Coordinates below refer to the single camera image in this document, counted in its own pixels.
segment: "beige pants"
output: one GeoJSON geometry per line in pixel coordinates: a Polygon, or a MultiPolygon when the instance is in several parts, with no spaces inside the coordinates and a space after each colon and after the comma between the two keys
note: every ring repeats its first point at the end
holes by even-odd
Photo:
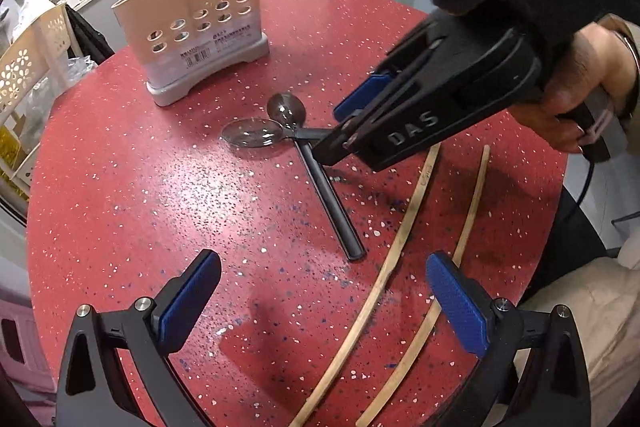
{"type": "MultiPolygon", "coordinates": [[[[640,230],[636,232],[618,259],[596,259],[522,306],[550,312],[566,304],[574,313],[589,373],[592,427],[607,427],[640,381],[640,230]]],[[[526,357],[526,351],[516,356],[519,373],[526,357]]]]}

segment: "spoon handle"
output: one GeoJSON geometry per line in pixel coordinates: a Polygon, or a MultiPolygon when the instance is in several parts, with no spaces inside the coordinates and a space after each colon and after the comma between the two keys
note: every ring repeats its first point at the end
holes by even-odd
{"type": "Polygon", "coordinates": [[[293,131],[296,140],[323,140],[331,133],[331,129],[313,129],[310,127],[296,127],[293,131]]]}
{"type": "Polygon", "coordinates": [[[294,140],[298,153],[305,165],[306,172],[316,188],[316,192],[322,201],[322,206],[329,216],[329,220],[334,227],[335,234],[342,245],[348,261],[358,261],[362,259],[367,251],[358,237],[353,223],[342,206],[342,202],[335,193],[334,186],[329,181],[324,168],[315,160],[311,145],[306,141],[294,140]]]}

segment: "utensil holder base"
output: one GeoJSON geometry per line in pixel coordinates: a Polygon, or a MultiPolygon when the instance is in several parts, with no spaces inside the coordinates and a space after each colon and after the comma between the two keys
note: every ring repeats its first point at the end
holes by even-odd
{"type": "Polygon", "coordinates": [[[220,58],[220,60],[216,60],[202,68],[198,68],[192,73],[172,82],[168,86],[157,88],[151,86],[147,82],[146,89],[151,93],[156,105],[165,107],[187,96],[196,84],[199,84],[201,81],[209,78],[212,74],[228,68],[229,66],[233,66],[234,64],[239,64],[240,62],[253,62],[254,60],[268,54],[269,39],[267,38],[267,35],[262,33],[262,38],[247,48],[230,55],[225,55],[220,58]]]}

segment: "round table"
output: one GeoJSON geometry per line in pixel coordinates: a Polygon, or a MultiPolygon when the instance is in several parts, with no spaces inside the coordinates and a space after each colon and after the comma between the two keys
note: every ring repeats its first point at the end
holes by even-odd
{"type": "MultiPolygon", "coordinates": [[[[376,279],[424,154],[373,174],[335,168],[366,260],[348,264],[291,144],[233,150],[219,134],[264,116],[291,90],[308,124],[366,77],[424,14],[391,0],[261,0],[271,55],[230,68],[170,107],[154,105],[128,49],[66,93],[52,112],[33,182],[27,240],[33,306],[55,374],[74,311],[128,307],[155,295],[202,248],[222,281],[184,349],[178,374],[217,426],[288,425],[334,357],[376,279]]],[[[452,251],[482,146],[492,147],[463,272],[518,301],[542,255],[566,158],[501,113],[444,142],[396,274],[309,425],[349,425],[376,396],[432,302],[424,263],[452,251]]],[[[158,421],[130,358],[132,388],[158,421]]],[[[376,425],[418,425],[474,365],[445,317],[376,425]]]]}

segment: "barcode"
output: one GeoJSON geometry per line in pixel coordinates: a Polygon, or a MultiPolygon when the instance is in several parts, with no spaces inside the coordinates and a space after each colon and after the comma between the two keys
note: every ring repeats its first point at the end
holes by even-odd
{"type": "Polygon", "coordinates": [[[203,60],[207,60],[211,56],[211,51],[209,48],[201,49],[194,54],[188,55],[185,57],[184,61],[187,64],[187,68],[192,68],[196,64],[200,63],[203,60]]]}

